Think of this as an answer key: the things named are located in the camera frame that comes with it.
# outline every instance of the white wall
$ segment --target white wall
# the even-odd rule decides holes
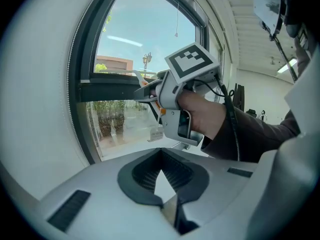
[[[0,48],[0,159],[36,199],[88,166],[67,105],[68,56],[91,0],[28,0]]]
[[[284,97],[293,84],[252,71],[237,70],[236,82],[244,86],[244,111],[255,110],[257,117],[265,110],[267,123],[279,124],[289,111]]]
[[[229,77],[229,83],[228,83],[228,91],[235,89],[235,84],[237,82],[237,67],[235,64],[231,64],[230,67],[230,77]]]

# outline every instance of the street lamp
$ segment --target street lamp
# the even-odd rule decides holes
[[[152,59],[151,52],[149,52],[148,55],[145,54],[143,56],[142,61],[144,64],[144,72],[147,72],[147,65],[148,65],[148,63],[150,63],[151,59]]]

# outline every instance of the ceiling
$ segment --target ceiling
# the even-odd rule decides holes
[[[277,73],[285,61],[276,44],[269,41],[268,33],[260,27],[259,19],[254,14],[253,0],[228,1],[234,15],[239,40],[238,69],[266,74],[293,83],[289,70],[282,74]],[[288,36],[284,27],[277,37],[286,56],[295,57],[294,40]]]

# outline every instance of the hand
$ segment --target hand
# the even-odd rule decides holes
[[[226,118],[226,107],[189,90],[183,90],[177,101],[182,109],[190,112],[191,129],[213,140]]]

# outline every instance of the ceiling light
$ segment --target ceiling light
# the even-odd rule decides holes
[[[293,65],[296,64],[297,62],[298,62],[298,61],[297,61],[296,58],[292,58],[292,59],[290,59],[289,64],[290,64],[290,66],[293,66]],[[287,69],[288,69],[288,66],[287,66],[287,64],[285,64],[285,65],[283,65],[283,66],[278,70],[278,73],[283,73],[283,72],[285,72]]]

